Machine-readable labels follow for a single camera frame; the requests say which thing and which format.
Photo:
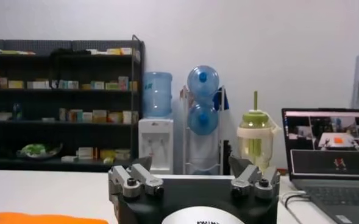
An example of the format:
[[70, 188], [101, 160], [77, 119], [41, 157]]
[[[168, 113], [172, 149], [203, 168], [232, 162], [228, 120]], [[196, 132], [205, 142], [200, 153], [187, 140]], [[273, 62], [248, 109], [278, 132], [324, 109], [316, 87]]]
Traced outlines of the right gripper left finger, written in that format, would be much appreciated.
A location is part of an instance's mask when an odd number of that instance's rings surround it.
[[119, 195], [125, 198], [137, 198], [141, 190], [145, 194], [161, 198], [164, 194], [163, 180], [149, 172], [152, 157], [136, 159], [131, 166], [112, 166], [108, 171], [108, 196], [115, 201]]

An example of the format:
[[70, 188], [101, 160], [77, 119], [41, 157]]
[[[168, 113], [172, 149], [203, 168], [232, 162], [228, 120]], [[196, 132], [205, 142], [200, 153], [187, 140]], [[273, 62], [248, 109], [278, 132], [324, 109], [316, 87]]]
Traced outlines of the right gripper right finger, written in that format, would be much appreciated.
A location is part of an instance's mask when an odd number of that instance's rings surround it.
[[271, 166], [261, 171], [248, 159], [229, 156], [229, 164], [234, 175], [231, 196], [234, 198], [254, 195], [261, 200], [272, 200], [279, 195], [280, 173]]

